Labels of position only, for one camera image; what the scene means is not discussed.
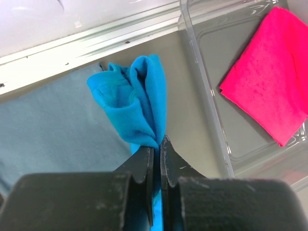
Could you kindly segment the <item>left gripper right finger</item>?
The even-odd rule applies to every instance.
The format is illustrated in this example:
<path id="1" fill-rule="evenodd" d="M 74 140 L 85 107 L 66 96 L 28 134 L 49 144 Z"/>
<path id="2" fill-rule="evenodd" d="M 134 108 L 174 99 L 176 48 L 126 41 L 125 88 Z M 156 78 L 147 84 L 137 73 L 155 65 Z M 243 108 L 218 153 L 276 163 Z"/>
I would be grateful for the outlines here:
<path id="1" fill-rule="evenodd" d="M 298 197 L 279 180 L 209 179 L 190 166 L 169 137 L 160 147 L 166 231 L 305 231 Z"/>

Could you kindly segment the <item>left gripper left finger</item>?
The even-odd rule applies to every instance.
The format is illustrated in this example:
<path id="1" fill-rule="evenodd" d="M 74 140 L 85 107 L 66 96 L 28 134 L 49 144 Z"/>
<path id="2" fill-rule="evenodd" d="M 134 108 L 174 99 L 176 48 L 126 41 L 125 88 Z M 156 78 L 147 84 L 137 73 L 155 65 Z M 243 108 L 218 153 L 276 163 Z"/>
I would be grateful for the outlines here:
<path id="1" fill-rule="evenodd" d="M 112 172 L 21 177 L 0 208 L 3 231 L 147 231 L 153 225 L 154 150 Z"/>

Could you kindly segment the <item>bright blue t-shirt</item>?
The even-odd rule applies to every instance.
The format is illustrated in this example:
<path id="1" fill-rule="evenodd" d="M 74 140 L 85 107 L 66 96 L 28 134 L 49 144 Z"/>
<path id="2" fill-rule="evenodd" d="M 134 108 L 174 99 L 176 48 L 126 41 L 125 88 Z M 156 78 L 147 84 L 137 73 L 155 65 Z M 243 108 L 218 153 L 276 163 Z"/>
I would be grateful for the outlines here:
<path id="1" fill-rule="evenodd" d="M 119 136 L 131 146 L 131 157 L 113 173 L 103 175 L 119 205 L 119 225 L 104 230 L 163 229 L 160 146 L 167 126 L 167 85 L 157 55 L 138 57 L 131 66 L 109 64 L 87 85 Z"/>

